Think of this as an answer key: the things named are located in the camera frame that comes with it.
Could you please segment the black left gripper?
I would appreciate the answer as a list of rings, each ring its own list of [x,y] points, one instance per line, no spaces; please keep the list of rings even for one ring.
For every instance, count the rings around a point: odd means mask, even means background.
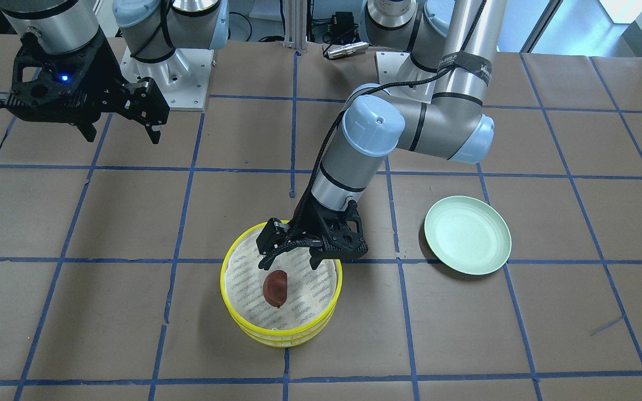
[[[305,209],[297,210],[292,221],[269,219],[256,239],[258,253],[263,256],[258,267],[268,271],[277,256],[296,248],[310,249],[313,271],[324,259],[354,260],[364,256],[369,246],[357,206],[352,199],[346,210],[335,211],[310,197]]]

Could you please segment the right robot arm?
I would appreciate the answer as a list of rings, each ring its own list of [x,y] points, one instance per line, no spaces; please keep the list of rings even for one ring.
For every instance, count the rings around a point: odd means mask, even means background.
[[[227,1],[115,1],[115,23],[138,67],[130,81],[86,2],[0,1],[0,10],[21,41],[0,109],[73,125],[88,142],[99,117],[115,113],[158,144],[170,114],[164,91],[193,78],[183,49],[221,49],[228,39]]]

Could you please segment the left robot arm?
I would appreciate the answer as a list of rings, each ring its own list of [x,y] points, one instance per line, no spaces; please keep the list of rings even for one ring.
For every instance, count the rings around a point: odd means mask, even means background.
[[[493,74],[505,1],[456,1],[448,25],[440,1],[367,1],[372,43],[408,53],[405,80],[352,91],[329,128],[308,186],[287,223],[271,218],[257,237],[268,271],[282,253],[307,248],[310,266],[368,252],[358,201],[396,148],[478,163],[494,125],[482,112]]]

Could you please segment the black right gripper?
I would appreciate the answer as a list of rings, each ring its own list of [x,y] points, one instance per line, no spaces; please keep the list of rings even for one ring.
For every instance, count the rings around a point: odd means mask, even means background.
[[[82,48],[47,54],[33,33],[21,38],[11,89],[0,93],[0,109],[23,121],[69,124],[92,143],[102,113],[116,113],[145,127],[159,144],[170,106],[153,78],[129,82],[102,30]]]

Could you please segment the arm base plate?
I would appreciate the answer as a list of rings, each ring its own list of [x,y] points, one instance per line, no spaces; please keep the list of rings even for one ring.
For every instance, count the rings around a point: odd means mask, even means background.
[[[143,63],[132,58],[127,48],[120,68],[129,81],[153,78],[172,111],[204,111],[215,53],[183,48],[176,49],[168,60]]]
[[[376,53],[378,81],[385,85],[395,82],[420,81],[430,79],[436,71],[427,72],[417,67],[407,52],[379,51]],[[398,86],[389,88],[392,96],[402,99],[415,100],[429,104],[435,91],[435,82],[423,85]]]

